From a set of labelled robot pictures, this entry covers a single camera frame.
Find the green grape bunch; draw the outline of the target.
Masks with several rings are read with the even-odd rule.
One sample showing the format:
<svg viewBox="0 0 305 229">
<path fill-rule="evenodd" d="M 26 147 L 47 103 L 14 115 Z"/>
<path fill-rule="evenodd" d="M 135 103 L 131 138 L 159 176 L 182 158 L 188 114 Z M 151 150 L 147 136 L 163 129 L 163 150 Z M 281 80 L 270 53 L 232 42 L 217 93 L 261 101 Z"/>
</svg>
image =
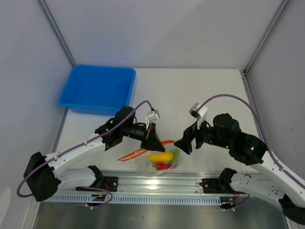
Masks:
<svg viewBox="0 0 305 229">
<path fill-rule="evenodd" d="M 181 150 L 178 148 L 175 148 L 170 151 L 173 154 L 173 159 L 170 161 L 171 168 L 175 168 L 176 166 L 178 166 L 180 160 L 180 151 Z"/>
</svg>

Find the yellow lemon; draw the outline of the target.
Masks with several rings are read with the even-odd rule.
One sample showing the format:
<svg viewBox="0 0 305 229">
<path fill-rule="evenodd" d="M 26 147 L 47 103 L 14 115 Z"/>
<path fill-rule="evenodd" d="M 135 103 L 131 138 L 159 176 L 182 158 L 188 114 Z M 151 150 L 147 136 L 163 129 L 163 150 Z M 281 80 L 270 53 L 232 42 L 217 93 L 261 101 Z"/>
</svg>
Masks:
<svg viewBox="0 0 305 229">
<path fill-rule="evenodd" d="M 173 159 L 173 154 L 169 151 L 161 152 L 161 153 L 157 153 L 157 154 L 148 155 L 147 159 L 150 162 L 154 162 L 154 163 L 164 163 L 164 162 L 171 161 Z"/>
</svg>

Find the clear zip bag orange zipper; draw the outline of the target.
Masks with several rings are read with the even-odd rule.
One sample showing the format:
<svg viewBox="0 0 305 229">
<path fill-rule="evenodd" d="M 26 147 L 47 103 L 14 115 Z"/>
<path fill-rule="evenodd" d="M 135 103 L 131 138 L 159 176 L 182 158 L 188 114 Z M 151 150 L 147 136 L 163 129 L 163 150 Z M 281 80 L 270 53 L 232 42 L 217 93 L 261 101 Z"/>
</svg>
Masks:
<svg viewBox="0 0 305 229">
<path fill-rule="evenodd" d="M 165 152 L 138 149 L 121 158 L 121 161 L 138 174 L 146 177 L 158 176 L 164 172 L 173 171 L 182 163 L 181 150 L 174 145 L 173 140 L 162 141 Z"/>
</svg>

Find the red chili pepper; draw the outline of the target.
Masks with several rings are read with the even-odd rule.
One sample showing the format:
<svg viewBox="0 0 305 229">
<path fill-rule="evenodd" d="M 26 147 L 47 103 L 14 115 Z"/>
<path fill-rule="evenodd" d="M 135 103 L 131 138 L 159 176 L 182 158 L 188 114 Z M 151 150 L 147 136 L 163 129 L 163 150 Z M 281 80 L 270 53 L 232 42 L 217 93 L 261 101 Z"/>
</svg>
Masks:
<svg viewBox="0 0 305 229">
<path fill-rule="evenodd" d="M 170 170 L 177 167 L 177 164 L 166 164 L 166 163 L 153 163 L 152 166 L 157 171 L 164 171 L 164 170 Z"/>
</svg>

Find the white cauliflower with green leaves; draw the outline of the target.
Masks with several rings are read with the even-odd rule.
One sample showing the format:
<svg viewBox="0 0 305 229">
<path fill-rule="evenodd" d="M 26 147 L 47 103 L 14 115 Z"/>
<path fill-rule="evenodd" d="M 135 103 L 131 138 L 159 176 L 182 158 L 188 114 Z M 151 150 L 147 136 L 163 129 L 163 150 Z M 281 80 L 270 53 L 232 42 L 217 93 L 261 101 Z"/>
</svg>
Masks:
<svg viewBox="0 0 305 229">
<path fill-rule="evenodd" d="M 155 176 L 158 170 L 156 169 L 157 164 L 156 163 L 147 163 L 143 167 L 143 174 L 145 176 Z"/>
</svg>

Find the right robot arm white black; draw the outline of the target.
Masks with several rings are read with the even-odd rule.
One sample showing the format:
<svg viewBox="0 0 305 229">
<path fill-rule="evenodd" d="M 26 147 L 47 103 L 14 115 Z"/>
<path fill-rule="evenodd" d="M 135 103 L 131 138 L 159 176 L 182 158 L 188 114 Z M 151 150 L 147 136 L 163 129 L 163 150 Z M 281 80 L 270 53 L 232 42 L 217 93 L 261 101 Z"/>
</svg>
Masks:
<svg viewBox="0 0 305 229">
<path fill-rule="evenodd" d="M 236 161 L 270 180 L 264 183 L 225 168 L 217 181 L 222 192 L 234 190 L 255 196 L 279 208 L 291 221 L 304 225 L 305 181 L 283 165 L 261 139 L 242 132 L 237 120 L 229 114 L 219 114 L 213 119 L 213 126 L 206 121 L 200 125 L 194 123 L 174 145 L 190 154 L 192 141 L 196 142 L 196 148 L 204 143 L 225 148 Z"/>
</svg>

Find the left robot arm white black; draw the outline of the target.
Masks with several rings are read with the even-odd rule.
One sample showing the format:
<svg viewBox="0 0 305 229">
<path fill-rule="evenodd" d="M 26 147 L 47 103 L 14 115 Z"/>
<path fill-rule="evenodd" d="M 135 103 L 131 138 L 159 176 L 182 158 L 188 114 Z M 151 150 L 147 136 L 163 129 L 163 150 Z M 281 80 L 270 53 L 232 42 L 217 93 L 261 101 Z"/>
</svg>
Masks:
<svg viewBox="0 0 305 229">
<path fill-rule="evenodd" d="M 100 190 L 105 178 L 97 166 L 83 169 L 71 167 L 117 146 L 124 137 L 140 141 L 141 149 L 164 152 L 165 148 L 156 133 L 155 120 L 159 118 L 159 112 L 152 109 L 147 113 L 145 122 L 139 123 L 134 108 L 122 107 L 93 134 L 71 148 L 45 156 L 41 152 L 33 154 L 25 169 L 23 183 L 27 184 L 30 195 L 38 202 L 49 199 L 59 190 Z"/>
</svg>

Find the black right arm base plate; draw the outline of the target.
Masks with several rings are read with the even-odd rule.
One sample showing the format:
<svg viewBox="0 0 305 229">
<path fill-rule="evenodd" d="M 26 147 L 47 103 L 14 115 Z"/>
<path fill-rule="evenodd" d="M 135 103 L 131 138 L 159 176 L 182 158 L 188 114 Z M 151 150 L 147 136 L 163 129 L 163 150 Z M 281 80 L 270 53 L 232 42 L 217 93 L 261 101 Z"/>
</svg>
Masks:
<svg viewBox="0 0 305 229">
<path fill-rule="evenodd" d="M 236 191 L 232 189 L 230 182 L 220 178 L 203 178 L 199 185 L 205 194 L 234 194 Z"/>
</svg>

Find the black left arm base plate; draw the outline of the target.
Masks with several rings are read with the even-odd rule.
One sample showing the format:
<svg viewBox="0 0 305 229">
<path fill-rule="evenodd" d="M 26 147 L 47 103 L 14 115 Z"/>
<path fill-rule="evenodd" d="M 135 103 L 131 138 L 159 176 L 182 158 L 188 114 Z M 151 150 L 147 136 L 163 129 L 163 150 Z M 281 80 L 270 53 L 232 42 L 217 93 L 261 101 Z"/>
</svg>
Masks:
<svg viewBox="0 0 305 229">
<path fill-rule="evenodd" d="M 103 177 L 86 179 L 80 186 L 76 187 L 76 191 L 97 191 L 97 189 L 105 189 L 110 192 L 116 192 L 118 187 L 118 177 Z"/>
</svg>

